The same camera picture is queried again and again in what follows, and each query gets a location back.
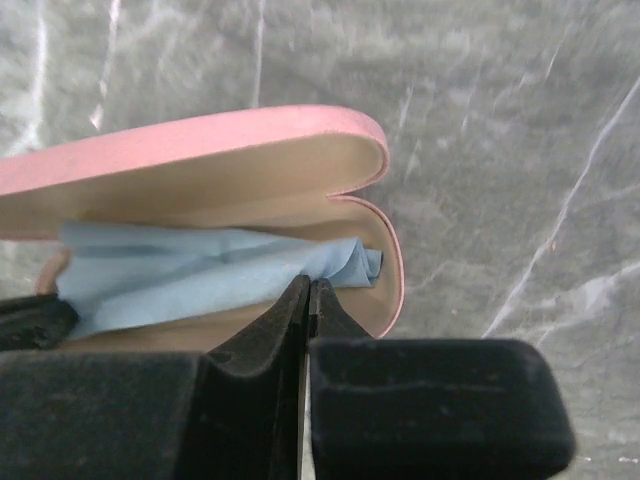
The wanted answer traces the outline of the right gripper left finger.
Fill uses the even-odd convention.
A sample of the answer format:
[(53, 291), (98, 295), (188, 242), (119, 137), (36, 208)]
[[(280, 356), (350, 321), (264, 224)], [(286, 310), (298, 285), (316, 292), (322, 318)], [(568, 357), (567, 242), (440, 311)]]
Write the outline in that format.
[(310, 282), (201, 352), (1, 349), (5, 479), (297, 479)]

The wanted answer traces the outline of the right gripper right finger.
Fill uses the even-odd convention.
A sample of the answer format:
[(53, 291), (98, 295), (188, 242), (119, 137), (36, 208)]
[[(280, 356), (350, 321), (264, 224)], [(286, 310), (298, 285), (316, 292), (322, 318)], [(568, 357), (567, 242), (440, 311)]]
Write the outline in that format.
[(371, 337), (312, 284), (310, 433), (320, 479), (548, 479), (575, 455), (552, 370), (513, 339)]

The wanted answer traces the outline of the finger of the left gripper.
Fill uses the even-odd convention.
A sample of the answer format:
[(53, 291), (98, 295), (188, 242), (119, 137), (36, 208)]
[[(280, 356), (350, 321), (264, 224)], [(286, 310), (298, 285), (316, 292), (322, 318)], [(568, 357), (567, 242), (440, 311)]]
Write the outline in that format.
[(78, 313), (57, 294), (2, 300), (1, 349), (53, 349), (70, 335), (78, 322)]

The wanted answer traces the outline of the light blue cleaning cloth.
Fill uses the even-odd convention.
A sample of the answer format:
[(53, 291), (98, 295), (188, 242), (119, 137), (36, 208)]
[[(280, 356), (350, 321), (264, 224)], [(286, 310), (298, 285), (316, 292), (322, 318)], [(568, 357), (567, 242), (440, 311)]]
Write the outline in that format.
[(75, 338), (277, 299), (298, 275), (335, 287), (375, 286), (384, 255), (357, 237), (311, 241), (240, 229), (70, 222), (56, 281), (79, 314)]

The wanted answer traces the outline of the pink glasses case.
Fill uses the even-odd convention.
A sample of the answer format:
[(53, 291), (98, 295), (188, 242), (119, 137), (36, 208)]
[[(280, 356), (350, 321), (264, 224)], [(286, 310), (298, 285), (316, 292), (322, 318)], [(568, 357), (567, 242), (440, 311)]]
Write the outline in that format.
[(383, 254), (372, 288), (341, 288), (346, 312), (385, 335), (404, 299), (392, 224), (358, 190), (389, 166), (381, 127), (333, 106), (227, 112), (49, 147), (1, 163), (1, 236), (51, 240), (67, 220), (247, 228), (306, 240), (357, 236)]

